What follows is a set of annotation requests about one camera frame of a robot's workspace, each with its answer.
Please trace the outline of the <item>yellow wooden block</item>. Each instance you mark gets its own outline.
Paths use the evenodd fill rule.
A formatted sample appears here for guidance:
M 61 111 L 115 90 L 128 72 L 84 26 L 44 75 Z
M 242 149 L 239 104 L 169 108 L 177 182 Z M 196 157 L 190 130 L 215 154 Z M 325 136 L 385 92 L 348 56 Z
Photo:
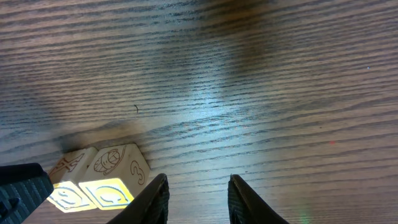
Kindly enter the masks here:
M 150 167 L 136 144 L 102 148 L 79 188 L 101 210 L 127 207 L 145 188 Z

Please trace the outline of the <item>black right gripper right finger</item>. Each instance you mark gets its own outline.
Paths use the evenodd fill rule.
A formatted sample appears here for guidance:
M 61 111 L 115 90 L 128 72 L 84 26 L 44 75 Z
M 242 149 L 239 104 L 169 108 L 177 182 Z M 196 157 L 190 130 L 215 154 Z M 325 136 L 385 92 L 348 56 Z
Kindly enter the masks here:
M 230 224 L 289 224 L 238 174 L 228 182 L 228 209 Z

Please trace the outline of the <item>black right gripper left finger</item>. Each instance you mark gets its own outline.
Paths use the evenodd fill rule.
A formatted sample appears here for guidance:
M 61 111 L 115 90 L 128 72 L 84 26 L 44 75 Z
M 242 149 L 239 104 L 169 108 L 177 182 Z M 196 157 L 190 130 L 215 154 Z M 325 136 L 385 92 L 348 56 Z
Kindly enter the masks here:
M 157 175 L 145 189 L 107 224 L 166 224 L 169 214 L 169 183 Z

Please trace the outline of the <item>red W wooden block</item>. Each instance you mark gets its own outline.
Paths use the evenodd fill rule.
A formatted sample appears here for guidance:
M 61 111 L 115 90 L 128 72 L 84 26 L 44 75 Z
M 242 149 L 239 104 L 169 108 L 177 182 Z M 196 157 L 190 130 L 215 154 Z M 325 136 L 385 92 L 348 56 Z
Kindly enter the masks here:
M 89 147 L 64 154 L 49 171 L 54 190 L 47 200 L 64 213 L 95 209 L 78 183 L 97 153 L 95 147 Z

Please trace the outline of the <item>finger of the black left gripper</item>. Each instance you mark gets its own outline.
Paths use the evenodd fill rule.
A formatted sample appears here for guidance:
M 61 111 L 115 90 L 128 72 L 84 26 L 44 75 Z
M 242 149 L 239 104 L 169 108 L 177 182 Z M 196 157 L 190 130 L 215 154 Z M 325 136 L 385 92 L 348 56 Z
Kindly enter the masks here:
M 54 187 L 40 164 L 1 167 L 1 224 L 21 224 Z

